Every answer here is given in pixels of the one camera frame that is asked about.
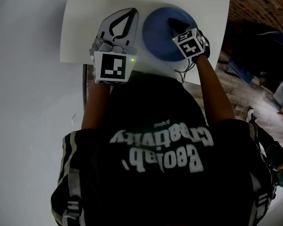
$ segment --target shoe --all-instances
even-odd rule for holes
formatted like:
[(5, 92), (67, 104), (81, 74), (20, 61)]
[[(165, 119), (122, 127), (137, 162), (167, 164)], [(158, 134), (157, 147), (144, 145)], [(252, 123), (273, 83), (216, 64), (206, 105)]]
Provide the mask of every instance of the shoe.
[(246, 122), (250, 122), (253, 120), (255, 123), (257, 122), (257, 117), (254, 116), (254, 109), (250, 108), (249, 111), (247, 111), (247, 117), (246, 117)]

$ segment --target blue bowl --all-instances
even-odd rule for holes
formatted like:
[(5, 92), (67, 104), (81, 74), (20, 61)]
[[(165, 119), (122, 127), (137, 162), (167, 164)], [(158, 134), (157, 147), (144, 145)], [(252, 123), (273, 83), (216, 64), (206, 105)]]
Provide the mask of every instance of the blue bowl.
[(169, 62), (184, 60), (184, 56), (172, 41), (171, 28), (168, 18), (191, 22), (197, 27), (195, 20), (179, 8), (164, 7), (153, 11), (142, 26), (142, 38), (151, 54)]

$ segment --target backpack strap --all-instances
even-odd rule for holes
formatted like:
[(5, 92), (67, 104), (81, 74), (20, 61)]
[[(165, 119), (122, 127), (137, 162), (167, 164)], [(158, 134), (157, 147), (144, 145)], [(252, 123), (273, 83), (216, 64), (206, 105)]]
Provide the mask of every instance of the backpack strap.
[(69, 200), (63, 213), (63, 226), (86, 226), (82, 207), (80, 171), (69, 169), (68, 173)]
[(270, 204), (270, 199), (268, 198), (267, 192), (265, 192), (261, 187), (259, 180), (252, 173), (250, 173), (250, 177), (253, 183), (255, 200), (251, 208), (249, 226), (253, 226), (254, 222), (260, 221), (266, 214)]

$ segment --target wooden floor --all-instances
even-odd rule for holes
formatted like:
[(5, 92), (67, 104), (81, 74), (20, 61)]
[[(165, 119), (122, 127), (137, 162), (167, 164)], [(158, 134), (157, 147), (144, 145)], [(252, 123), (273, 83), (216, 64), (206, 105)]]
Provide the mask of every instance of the wooden floor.
[[(240, 78), (226, 74), (228, 65), (218, 64), (216, 74), (234, 109), (236, 119), (245, 120), (249, 108), (254, 108), (257, 124), (269, 133), (274, 140), (283, 146), (283, 115), (278, 114), (268, 97), (268, 91), (259, 85), (259, 79), (254, 78), (248, 85)], [(204, 113), (202, 92), (200, 85), (185, 83), (184, 87), (195, 98)]]

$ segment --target table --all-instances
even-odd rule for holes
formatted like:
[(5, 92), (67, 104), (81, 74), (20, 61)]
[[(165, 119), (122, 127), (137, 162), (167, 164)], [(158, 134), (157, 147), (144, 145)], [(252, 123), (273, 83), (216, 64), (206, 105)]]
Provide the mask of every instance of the table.
[[(146, 17), (160, 7), (180, 7), (189, 13), (211, 45), (210, 63), (215, 69), (220, 54), (230, 0), (67, 0), (64, 13), (60, 61), (92, 64), (89, 49), (101, 22), (109, 15), (125, 9), (139, 11), (139, 24), (134, 46), (138, 50), (134, 70), (180, 79), (179, 71), (185, 70), (187, 60), (166, 62), (154, 57), (142, 41), (142, 25)], [(200, 84), (197, 68), (186, 75), (186, 82)]]

